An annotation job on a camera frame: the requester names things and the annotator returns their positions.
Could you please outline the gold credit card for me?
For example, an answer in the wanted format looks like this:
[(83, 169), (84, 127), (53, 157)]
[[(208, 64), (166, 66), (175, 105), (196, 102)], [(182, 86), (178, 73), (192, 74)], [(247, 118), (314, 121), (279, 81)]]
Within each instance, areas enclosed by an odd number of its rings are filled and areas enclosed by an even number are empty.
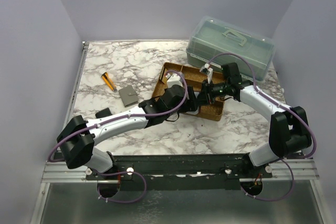
[(166, 71), (167, 69), (163, 66), (159, 75), (159, 81), (161, 81), (163, 84), (166, 84), (167, 82)]

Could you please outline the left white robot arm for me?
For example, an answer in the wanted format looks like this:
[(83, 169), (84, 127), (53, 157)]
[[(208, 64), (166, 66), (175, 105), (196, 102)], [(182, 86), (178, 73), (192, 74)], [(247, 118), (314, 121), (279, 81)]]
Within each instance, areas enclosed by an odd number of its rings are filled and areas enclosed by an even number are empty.
[(197, 96), (193, 87), (184, 89), (175, 84), (162, 95), (119, 114), (111, 114), (106, 108), (93, 120), (84, 120), (81, 115), (73, 117), (57, 137), (67, 167), (87, 166), (104, 179), (112, 179), (117, 171), (112, 155), (97, 149), (97, 144), (128, 131), (161, 124), (174, 113), (194, 112), (198, 109)]

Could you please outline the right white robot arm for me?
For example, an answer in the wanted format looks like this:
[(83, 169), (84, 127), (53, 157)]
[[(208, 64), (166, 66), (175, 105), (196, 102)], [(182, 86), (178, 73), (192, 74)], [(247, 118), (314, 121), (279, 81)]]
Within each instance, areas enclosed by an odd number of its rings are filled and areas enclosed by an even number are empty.
[(241, 171), (246, 177), (259, 174), (260, 166), (311, 146), (307, 115), (302, 107), (278, 102), (252, 81), (243, 80), (236, 63), (222, 65), (221, 70), (224, 82), (214, 84), (210, 78), (202, 82), (196, 97), (198, 106), (210, 105), (216, 98), (228, 95), (253, 108), (270, 123), (268, 142), (243, 158)]

